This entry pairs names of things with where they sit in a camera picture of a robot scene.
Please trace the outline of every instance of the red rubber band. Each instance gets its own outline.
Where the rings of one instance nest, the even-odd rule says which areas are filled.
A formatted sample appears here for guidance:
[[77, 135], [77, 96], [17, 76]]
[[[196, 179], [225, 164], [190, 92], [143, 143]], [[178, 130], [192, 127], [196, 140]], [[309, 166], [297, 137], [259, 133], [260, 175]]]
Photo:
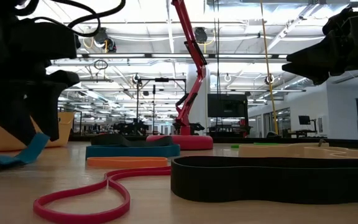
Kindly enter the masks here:
[[[121, 217], [123, 214], [129, 211], [131, 196], [128, 190], [122, 186], [116, 180], [126, 177], [137, 177], [145, 175], [170, 175], [171, 167], [157, 167], [157, 168], [140, 168], [140, 169], [126, 169], [115, 170], [107, 172], [104, 175], [104, 179], [96, 184], [88, 185], [85, 187], [79, 187], [76, 189], [62, 190], [52, 194], [44, 195], [33, 203], [33, 211], [40, 217], [54, 222], [54, 223], [75, 223], [75, 224], [99, 224], [105, 223], [116, 218]], [[92, 214], [70, 214], [63, 212], [56, 212], [51, 209], [47, 209], [44, 205], [67, 197], [74, 197], [77, 195], [87, 194], [100, 190], [103, 187], [109, 185], [109, 187], [117, 190], [123, 197], [124, 203], [117, 208], [107, 210], [104, 212], [92, 213]]]

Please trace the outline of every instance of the ceiling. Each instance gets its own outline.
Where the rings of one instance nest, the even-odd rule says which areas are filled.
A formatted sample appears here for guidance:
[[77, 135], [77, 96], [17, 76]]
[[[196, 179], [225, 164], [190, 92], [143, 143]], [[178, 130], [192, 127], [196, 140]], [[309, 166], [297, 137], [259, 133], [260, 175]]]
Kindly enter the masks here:
[[[76, 1], [96, 12], [114, 8], [120, 2], [119, 0]], [[262, 55], [265, 53], [265, 46], [259, 0], [220, 0], [219, 12], [217, 0], [185, 0], [185, 3], [193, 28], [204, 27], [208, 35], [208, 45], [200, 45], [200, 49], [205, 55], [210, 55], [207, 56], [207, 61], [208, 70], [211, 72], [212, 91], [218, 85], [218, 68], [223, 92], [241, 88], [268, 89], [268, 85], [264, 82], [267, 76], [267, 64], [265, 56]], [[321, 28], [327, 19], [350, 3], [358, 6], [357, 1], [350, 2], [350, 0], [264, 1], [266, 44], [271, 58], [268, 67], [276, 78], [273, 83], [275, 89], [295, 90], [311, 85], [311, 82], [302, 77], [282, 71], [285, 55], [318, 43], [324, 37]], [[41, 0], [31, 17], [46, 16], [68, 24], [85, 15], [87, 12], [81, 9]], [[183, 44], [185, 38], [177, 12], [169, 0], [127, 0], [122, 11], [101, 18], [101, 22], [102, 27], [107, 28], [107, 33], [116, 43], [115, 55], [122, 56], [106, 58], [104, 50], [95, 46], [92, 39], [80, 39], [82, 43], [78, 50], [80, 58], [56, 60], [47, 71], [48, 73], [57, 70], [76, 72], [82, 82], [73, 88], [101, 91], [82, 91], [82, 93], [64, 91], [60, 106], [67, 106], [67, 102], [70, 102], [71, 108], [90, 111], [86, 113], [107, 110], [112, 114], [128, 114], [131, 117], [134, 116], [133, 106], [136, 103], [135, 85], [132, 82], [135, 74], [141, 78], [186, 78], [191, 58], [187, 55], [188, 51]], [[87, 21], [77, 25], [75, 29], [79, 32], [92, 32], [96, 26], [96, 21]], [[226, 54], [225, 58], [220, 60], [219, 66], [215, 58], [210, 58], [216, 57], [217, 53], [221, 56]], [[103, 54], [101, 58], [109, 66], [105, 70], [98, 70], [94, 63], [100, 58], [85, 58], [81, 57], [82, 54]], [[151, 54], [169, 55], [161, 55], [161, 57], [157, 55], [159, 58], [155, 58], [155, 55], [151, 57]], [[159, 108], [157, 110], [159, 118], [169, 119], [169, 115], [176, 114], [173, 99], [183, 96], [183, 82], [149, 82], [143, 90], [150, 90], [152, 85], [156, 85], [158, 89], [166, 89], [157, 92], [155, 97], [161, 99], [162, 104], [156, 108]], [[285, 97], [285, 94], [277, 93], [275, 96], [279, 100]], [[250, 98], [263, 99], [264, 95], [255, 92]], [[150, 114], [151, 92], [148, 96], [140, 93], [140, 98], [142, 103], [145, 103], [141, 106], [142, 113]], [[91, 109], [73, 104], [81, 102], [100, 104], [91, 105]]]

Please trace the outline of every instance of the orange resistance band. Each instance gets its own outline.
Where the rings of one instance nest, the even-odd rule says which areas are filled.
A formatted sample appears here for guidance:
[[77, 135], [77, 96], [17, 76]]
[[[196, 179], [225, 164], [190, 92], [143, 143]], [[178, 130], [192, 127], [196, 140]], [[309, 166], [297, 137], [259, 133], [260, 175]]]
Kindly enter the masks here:
[[86, 161], [88, 166], [120, 169], [168, 166], [164, 157], [89, 157]]

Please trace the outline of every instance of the green object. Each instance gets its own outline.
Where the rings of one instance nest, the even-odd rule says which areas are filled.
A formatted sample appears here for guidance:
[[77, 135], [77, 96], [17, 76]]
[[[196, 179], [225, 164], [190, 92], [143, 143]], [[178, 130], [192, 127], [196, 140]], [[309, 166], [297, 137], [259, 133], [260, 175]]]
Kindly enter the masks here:
[[260, 143], [260, 142], [254, 142], [254, 145], [256, 146], [276, 146], [279, 145], [280, 143]]

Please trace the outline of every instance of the white wall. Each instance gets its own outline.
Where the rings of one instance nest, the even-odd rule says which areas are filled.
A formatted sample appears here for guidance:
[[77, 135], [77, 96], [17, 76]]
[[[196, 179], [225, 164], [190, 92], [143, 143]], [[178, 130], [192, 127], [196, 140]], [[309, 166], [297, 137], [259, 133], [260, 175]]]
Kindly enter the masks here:
[[[290, 108], [291, 111], [291, 130], [313, 129], [314, 127], [306, 127], [299, 124], [299, 115], [308, 115], [310, 119], [316, 119], [319, 116], [328, 117], [327, 102], [327, 86], [323, 83], [320, 86], [312, 86], [305, 88], [303, 93], [289, 93], [285, 96], [284, 101], [275, 101], [276, 110]], [[272, 103], [268, 105], [256, 106], [248, 110], [248, 117], [263, 115], [272, 112]]]
[[329, 111], [329, 138], [358, 139], [357, 105], [358, 85], [327, 85]]

